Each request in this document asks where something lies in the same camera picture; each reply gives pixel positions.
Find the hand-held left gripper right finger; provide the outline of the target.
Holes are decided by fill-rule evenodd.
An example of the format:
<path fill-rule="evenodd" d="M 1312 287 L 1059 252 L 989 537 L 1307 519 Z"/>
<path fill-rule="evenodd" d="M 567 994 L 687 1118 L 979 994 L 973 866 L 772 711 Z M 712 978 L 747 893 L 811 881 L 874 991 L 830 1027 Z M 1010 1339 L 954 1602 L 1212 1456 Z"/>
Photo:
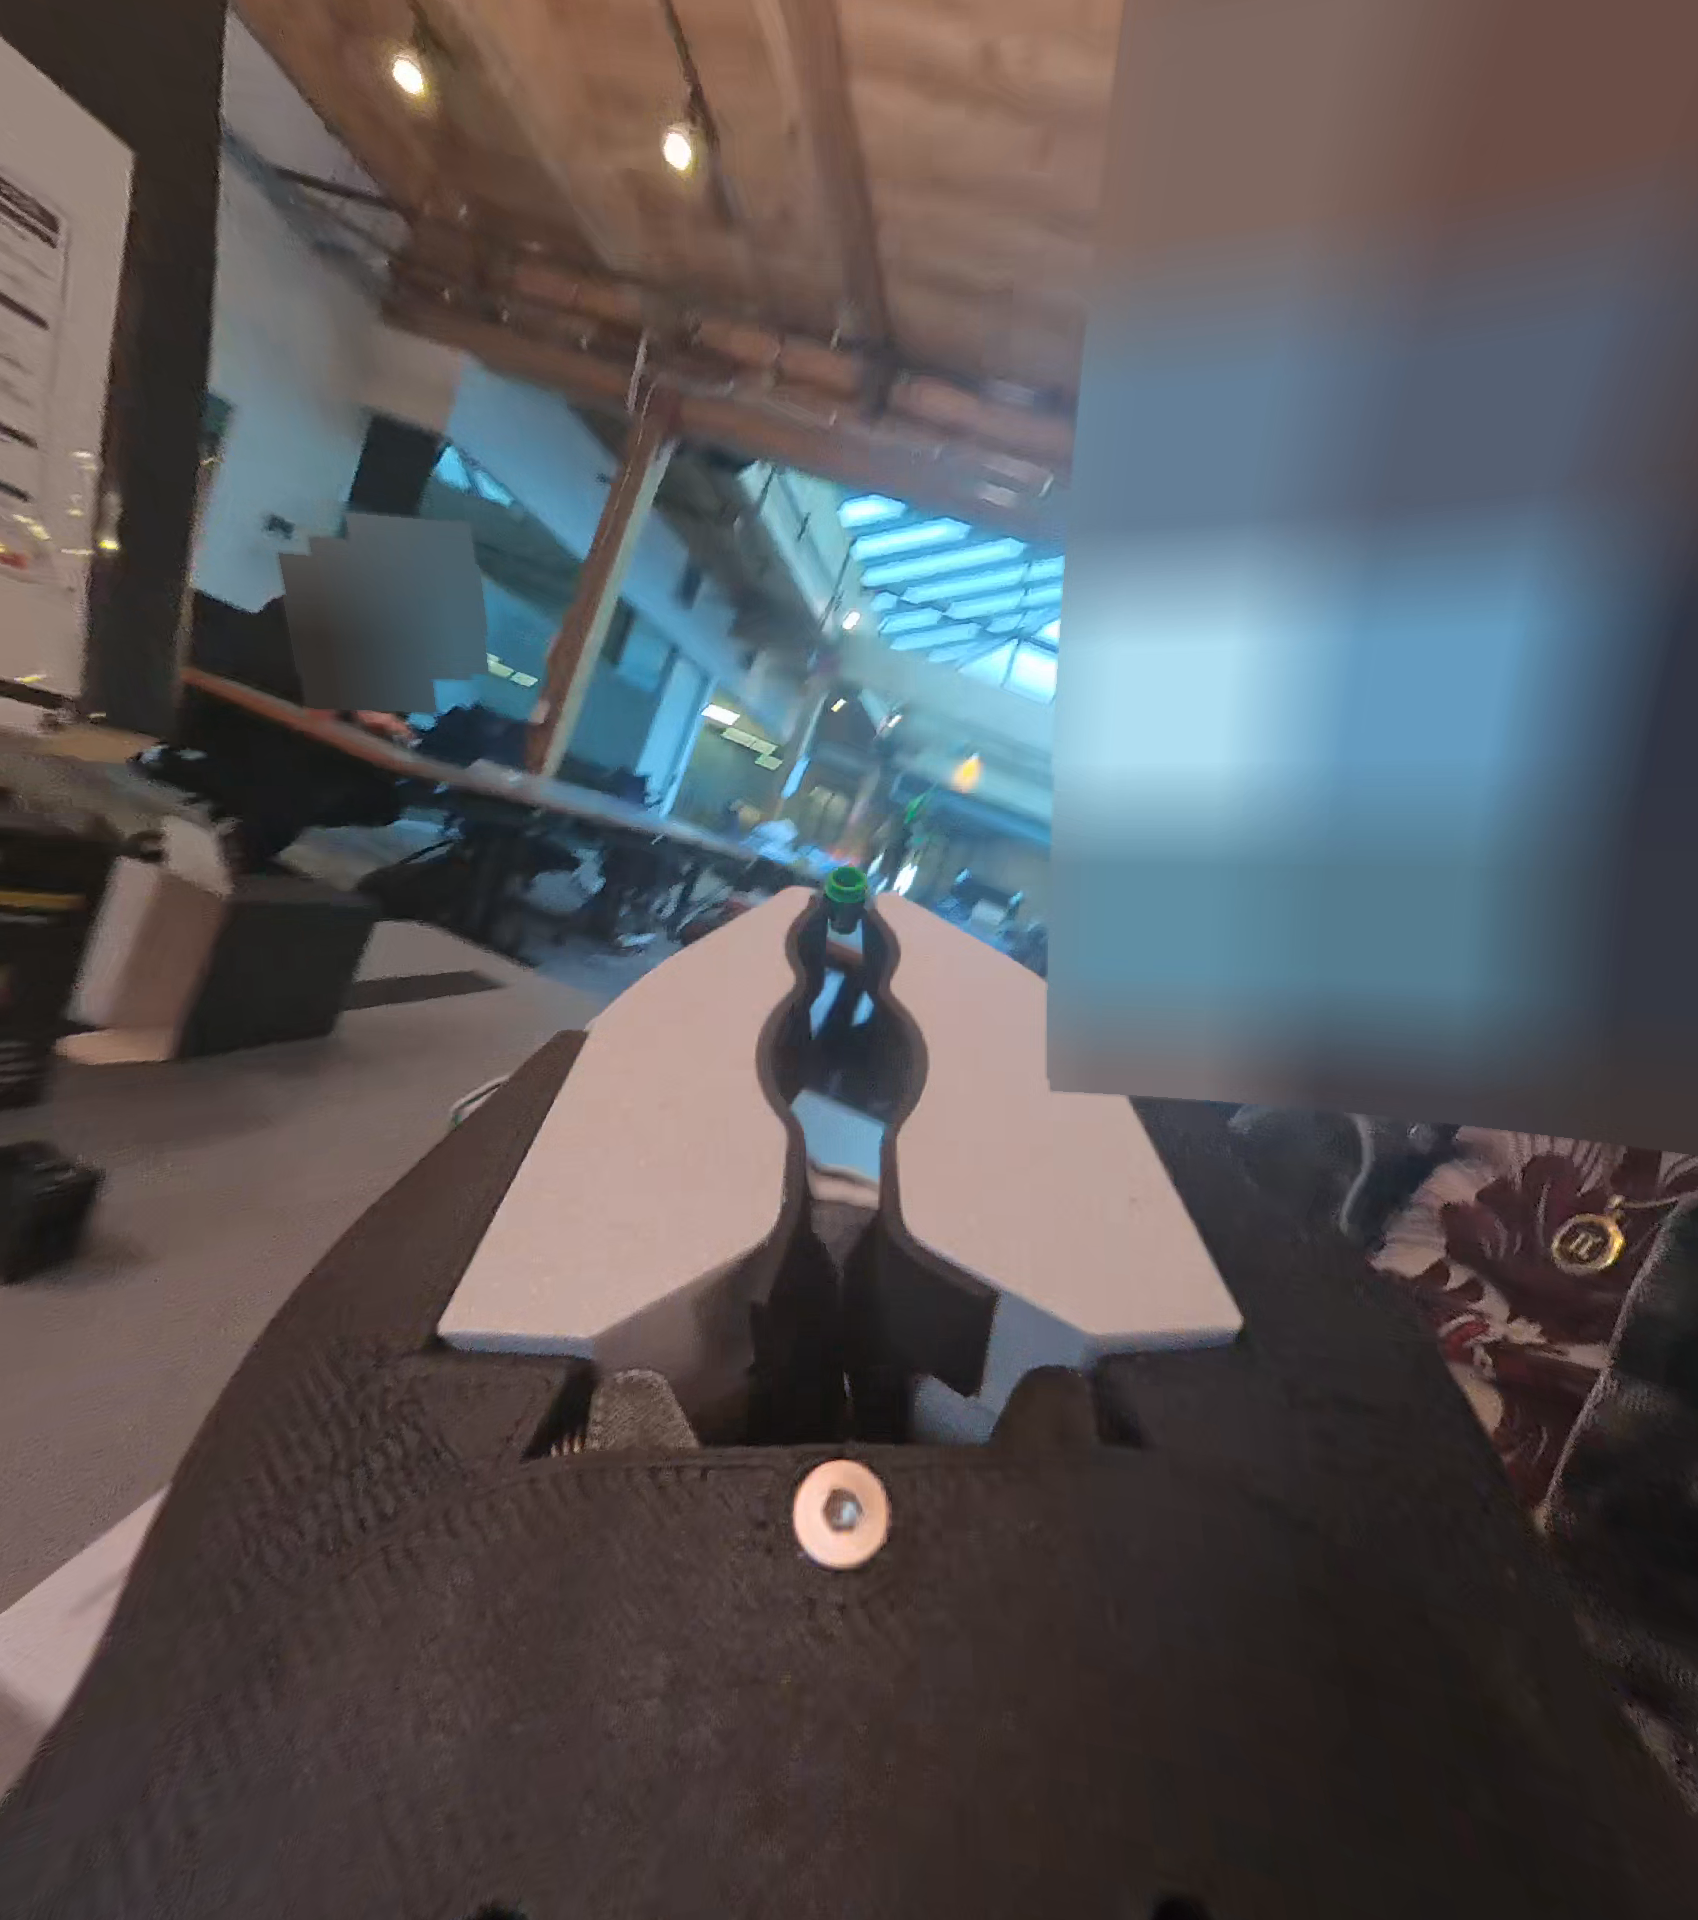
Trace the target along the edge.
<path fill-rule="evenodd" d="M 1214 1348 L 1245 1314 L 1133 1104 L 1059 1092 L 1046 981 L 880 893 L 865 947 L 899 1022 L 877 1298 L 906 1369 L 1091 1369 Z"/>

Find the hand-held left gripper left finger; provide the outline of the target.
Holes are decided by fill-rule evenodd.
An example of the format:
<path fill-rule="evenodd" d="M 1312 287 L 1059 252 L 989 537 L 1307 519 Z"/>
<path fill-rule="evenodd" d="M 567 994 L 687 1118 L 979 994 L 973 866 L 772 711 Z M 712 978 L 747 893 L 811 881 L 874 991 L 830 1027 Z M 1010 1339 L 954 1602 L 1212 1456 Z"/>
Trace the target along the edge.
<path fill-rule="evenodd" d="M 796 997 L 789 886 L 678 950 L 594 1020 L 439 1317 L 471 1354 L 747 1364 L 758 1259 L 806 1152 L 767 1043 Z"/>

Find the long grey desk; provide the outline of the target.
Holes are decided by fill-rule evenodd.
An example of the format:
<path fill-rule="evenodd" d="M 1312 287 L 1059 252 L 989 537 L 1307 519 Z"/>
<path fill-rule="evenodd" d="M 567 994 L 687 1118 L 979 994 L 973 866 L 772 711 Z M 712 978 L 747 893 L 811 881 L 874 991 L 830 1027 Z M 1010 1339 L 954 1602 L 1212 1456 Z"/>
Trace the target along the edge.
<path fill-rule="evenodd" d="M 720 871 L 742 886 L 769 886 L 770 890 L 781 886 L 822 887 L 833 870 L 825 860 L 750 846 L 741 837 L 678 821 L 577 781 L 552 780 L 491 761 L 458 767 L 197 665 L 182 668 L 181 686 L 219 708 L 243 711 L 273 731 L 335 756 L 346 756 L 393 780 L 428 788 L 437 796 L 502 806 L 542 823 L 569 821 L 603 836 L 653 844 Z"/>

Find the dark grey box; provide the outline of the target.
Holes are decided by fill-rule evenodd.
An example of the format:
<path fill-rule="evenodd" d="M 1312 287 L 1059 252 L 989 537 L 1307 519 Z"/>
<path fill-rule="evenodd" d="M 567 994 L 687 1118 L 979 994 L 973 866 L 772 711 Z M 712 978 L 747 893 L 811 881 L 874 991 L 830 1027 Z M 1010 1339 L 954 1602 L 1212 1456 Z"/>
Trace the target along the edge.
<path fill-rule="evenodd" d="M 356 890 L 295 874 L 240 875 L 175 1055 L 327 1039 L 378 922 L 378 907 Z"/>

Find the person's floral shirt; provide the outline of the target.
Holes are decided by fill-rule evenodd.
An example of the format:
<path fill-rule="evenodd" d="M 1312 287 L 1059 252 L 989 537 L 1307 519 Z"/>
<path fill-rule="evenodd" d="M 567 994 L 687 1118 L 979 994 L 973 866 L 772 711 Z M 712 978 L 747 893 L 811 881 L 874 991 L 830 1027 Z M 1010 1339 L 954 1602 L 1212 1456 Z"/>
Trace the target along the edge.
<path fill-rule="evenodd" d="M 1186 1183 L 1245 1331 L 1220 1356 L 1121 1362 L 1119 1412 L 1172 1452 L 1271 1454 L 1326 1503 L 1426 1518 L 1489 1501 L 1489 1470 L 1543 1523 L 1631 1287 L 1698 1157 L 1484 1125 L 1235 1116 L 1141 1099 Z M 1549 1241 L 1625 1207 L 1628 1252 L 1580 1278 Z"/>

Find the small black cube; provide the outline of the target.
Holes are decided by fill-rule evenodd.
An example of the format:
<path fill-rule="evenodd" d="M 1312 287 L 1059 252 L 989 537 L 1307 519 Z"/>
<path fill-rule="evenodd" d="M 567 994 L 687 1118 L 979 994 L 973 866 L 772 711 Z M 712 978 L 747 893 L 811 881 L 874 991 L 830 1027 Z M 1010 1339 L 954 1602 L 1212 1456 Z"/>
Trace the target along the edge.
<path fill-rule="evenodd" d="M 0 1144 L 0 1284 L 27 1284 L 85 1249 L 106 1175 L 47 1140 Z"/>

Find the white paper sheet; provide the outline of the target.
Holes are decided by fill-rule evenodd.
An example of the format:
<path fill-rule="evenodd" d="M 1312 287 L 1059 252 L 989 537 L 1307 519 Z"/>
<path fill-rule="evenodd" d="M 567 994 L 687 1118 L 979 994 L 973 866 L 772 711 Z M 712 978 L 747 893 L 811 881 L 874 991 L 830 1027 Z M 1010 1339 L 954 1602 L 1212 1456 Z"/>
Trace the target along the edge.
<path fill-rule="evenodd" d="M 0 1610 L 0 1706 L 34 1733 L 66 1713 L 116 1618 L 168 1488 Z"/>

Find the black document board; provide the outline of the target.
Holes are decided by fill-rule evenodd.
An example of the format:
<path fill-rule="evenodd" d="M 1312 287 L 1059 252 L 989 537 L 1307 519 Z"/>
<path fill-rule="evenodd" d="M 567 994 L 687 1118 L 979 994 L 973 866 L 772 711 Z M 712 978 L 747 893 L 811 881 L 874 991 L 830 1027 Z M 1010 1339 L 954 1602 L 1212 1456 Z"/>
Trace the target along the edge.
<path fill-rule="evenodd" d="M 224 1 L 0 1 L 0 37 L 135 159 L 82 705 L 165 734 L 182 686 L 222 187 Z"/>

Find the wooden support post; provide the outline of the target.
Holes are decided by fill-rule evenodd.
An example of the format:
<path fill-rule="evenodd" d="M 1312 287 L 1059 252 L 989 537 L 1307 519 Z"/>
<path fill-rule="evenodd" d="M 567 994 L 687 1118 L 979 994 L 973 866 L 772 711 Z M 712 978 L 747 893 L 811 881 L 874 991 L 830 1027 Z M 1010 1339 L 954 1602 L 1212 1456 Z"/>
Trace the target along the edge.
<path fill-rule="evenodd" d="M 525 749 L 525 769 L 537 778 L 555 780 L 560 773 L 638 542 L 676 451 L 676 398 L 655 382 L 642 382 L 636 399 L 575 594 L 549 646 L 542 697 L 529 724 Z"/>

